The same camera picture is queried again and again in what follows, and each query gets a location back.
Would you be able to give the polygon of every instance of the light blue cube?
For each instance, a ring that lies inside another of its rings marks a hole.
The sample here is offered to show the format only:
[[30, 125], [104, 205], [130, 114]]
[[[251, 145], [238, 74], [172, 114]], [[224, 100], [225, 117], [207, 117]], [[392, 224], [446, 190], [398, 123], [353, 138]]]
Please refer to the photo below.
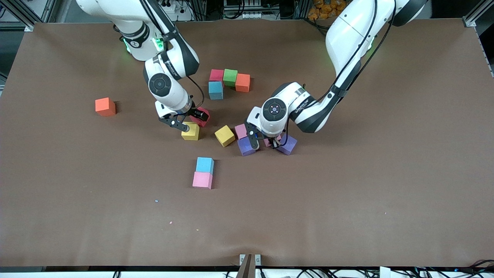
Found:
[[223, 84], [221, 81], [210, 81], [208, 88], [210, 99], [223, 99]]
[[213, 174], [214, 160], [210, 157], [198, 157], [196, 172]]

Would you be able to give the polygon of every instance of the green cube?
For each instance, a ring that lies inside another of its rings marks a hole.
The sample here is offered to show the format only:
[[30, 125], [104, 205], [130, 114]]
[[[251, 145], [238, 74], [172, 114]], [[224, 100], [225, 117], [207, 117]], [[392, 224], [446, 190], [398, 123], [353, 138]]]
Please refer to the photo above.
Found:
[[235, 87], [235, 81], [237, 80], [238, 71], [225, 69], [223, 73], [223, 83], [225, 86]]

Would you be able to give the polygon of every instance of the foam cube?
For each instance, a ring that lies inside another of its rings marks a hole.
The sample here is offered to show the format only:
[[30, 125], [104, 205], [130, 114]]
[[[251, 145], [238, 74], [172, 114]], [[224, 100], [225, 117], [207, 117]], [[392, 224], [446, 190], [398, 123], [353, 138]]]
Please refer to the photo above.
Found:
[[211, 173], [194, 172], [194, 181], [192, 182], [192, 187], [211, 189], [212, 181], [213, 175], [211, 175]]
[[189, 131], [182, 131], [182, 137], [184, 138], [184, 140], [199, 140], [199, 125], [194, 122], [183, 122], [183, 124], [189, 126]]
[[200, 127], [202, 127], [202, 128], [203, 128], [203, 127], [205, 127], [205, 126], [206, 126], [206, 124], [209, 122], [209, 120], [211, 119], [211, 116], [210, 116], [210, 114], [209, 114], [209, 111], [207, 111], [206, 109], [204, 109], [204, 108], [202, 108], [202, 107], [197, 107], [197, 110], [199, 110], [199, 111], [202, 111], [202, 112], [206, 113], [206, 115], [208, 115], [207, 120], [206, 120], [206, 121], [201, 121], [201, 120], [199, 120], [198, 118], [195, 118], [195, 117], [192, 117], [192, 116], [190, 116], [190, 120], [191, 120], [191, 121], [193, 121], [194, 123], [196, 123], [198, 126], [200, 126]]
[[235, 90], [237, 92], [248, 93], [250, 90], [250, 75], [239, 73], [237, 74], [237, 80], [235, 81]]
[[196, 172], [213, 174], [214, 160], [210, 157], [198, 157], [196, 164]]
[[[283, 135], [283, 138], [281, 138], [280, 142], [281, 144], [284, 144], [285, 143], [285, 137], [287, 135]], [[284, 145], [284, 146], [280, 146], [279, 148], [277, 148], [278, 151], [286, 154], [286, 155], [290, 155], [291, 152], [293, 151], [293, 148], [295, 148], [295, 145], [297, 144], [297, 139], [291, 137], [290, 135], [288, 135], [288, 141], [287, 143]]]
[[94, 101], [95, 111], [103, 117], [110, 117], [117, 113], [115, 103], [109, 97]]
[[223, 99], [223, 84], [220, 81], [210, 81], [208, 87], [210, 99]]
[[216, 135], [216, 139], [218, 139], [223, 147], [226, 147], [231, 142], [235, 141], [235, 135], [228, 126], [220, 128], [217, 132], [214, 133], [214, 135]]
[[237, 125], [235, 127], [235, 133], [237, 134], [237, 139], [247, 137], [247, 129], [245, 124]]
[[209, 81], [220, 81], [221, 85], [225, 87], [225, 84], [223, 84], [223, 74], [225, 73], [224, 70], [211, 70], [211, 74], [209, 75]]
[[249, 154], [255, 153], [255, 149], [253, 149], [250, 145], [248, 137], [244, 137], [238, 140], [237, 144], [239, 145], [240, 153], [242, 154], [242, 156], [248, 156]]
[[[280, 141], [280, 140], [281, 140], [281, 135], [280, 135], [280, 136], [278, 136], [278, 137], [276, 137], [276, 139], [278, 139], [278, 141]], [[266, 145], [266, 147], [271, 147], [271, 143], [269, 142], [269, 140], [268, 140], [267, 138], [263, 139], [263, 141], [264, 141], [264, 145]]]
[[223, 83], [225, 86], [235, 87], [238, 71], [225, 69], [223, 73]]

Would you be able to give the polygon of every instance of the blue cube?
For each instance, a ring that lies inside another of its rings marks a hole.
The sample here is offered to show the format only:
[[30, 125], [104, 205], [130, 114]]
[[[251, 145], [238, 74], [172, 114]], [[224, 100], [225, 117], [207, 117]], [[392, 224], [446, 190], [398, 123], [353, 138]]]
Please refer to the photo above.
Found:
[[284, 146], [280, 146], [279, 148], [277, 148], [277, 150], [286, 155], [290, 155], [291, 152], [293, 151], [293, 148], [295, 148], [295, 145], [297, 144], [297, 139], [291, 137], [290, 135], [288, 135], [288, 141], [285, 141], [286, 139], [287, 139], [287, 135], [285, 134], [281, 138], [280, 143], [281, 144], [285, 144], [285, 142], [287, 143]]
[[221, 81], [210, 81], [208, 88], [210, 99], [223, 99], [223, 84]]
[[196, 172], [213, 174], [214, 160], [210, 157], [198, 157]]
[[240, 153], [242, 154], [242, 156], [248, 156], [255, 153], [255, 149], [253, 149], [250, 145], [248, 137], [237, 140], [237, 144], [239, 145]]

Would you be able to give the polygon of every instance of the orange item in background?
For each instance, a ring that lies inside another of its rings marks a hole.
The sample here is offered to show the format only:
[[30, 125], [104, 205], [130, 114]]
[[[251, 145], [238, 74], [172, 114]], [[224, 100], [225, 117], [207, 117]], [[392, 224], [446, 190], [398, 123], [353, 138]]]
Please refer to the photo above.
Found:
[[235, 90], [237, 92], [248, 93], [250, 90], [250, 75], [249, 74], [237, 74], [237, 80], [235, 81]]
[[307, 18], [310, 20], [316, 20], [319, 14], [319, 10], [315, 8], [311, 8], [309, 10], [309, 14], [307, 15]]
[[314, 6], [316, 6], [316, 8], [321, 8], [323, 5], [324, 5], [324, 0], [313, 0], [314, 2]]
[[322, 13], [329, 13], [331, 12], [332, 8], [330, 4], [325, 4], [321, 7], [321, 12]]
[[346, 3], [342, 2], [340, 5], [336, 6], [336, 9], [339, 11], [342, 11], [346, 7]]
[[109, 97], [100, 98], [94, 101], [96, 113], [103, 117], [113, 116], [117, 113], [115, 103]]

